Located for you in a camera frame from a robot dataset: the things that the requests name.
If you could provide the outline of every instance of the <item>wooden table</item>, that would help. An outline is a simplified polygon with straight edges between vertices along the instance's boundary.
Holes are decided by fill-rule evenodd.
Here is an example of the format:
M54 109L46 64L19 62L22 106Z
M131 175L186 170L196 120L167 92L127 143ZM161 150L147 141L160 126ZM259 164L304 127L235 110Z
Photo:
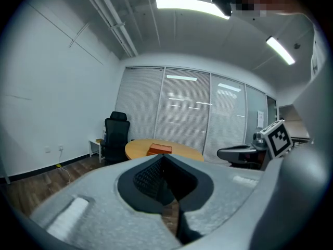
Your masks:
M129 142L125 146L126 156L128 157L128 159L145 157L147 156L147 151L149 150L149 147L153 143L171 146L172 154L191 158L197 161L203 161L202 154L189 146L158 139L140 139Z

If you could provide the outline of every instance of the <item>black office chair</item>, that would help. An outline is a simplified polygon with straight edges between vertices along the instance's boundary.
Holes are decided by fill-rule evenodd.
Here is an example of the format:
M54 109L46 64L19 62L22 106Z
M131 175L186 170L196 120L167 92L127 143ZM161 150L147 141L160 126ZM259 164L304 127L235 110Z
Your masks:
M129 133L130 122L125 113L112 112L105 120L106 141L100 142L102 155L105 156L106 165L127 161L125 145Z

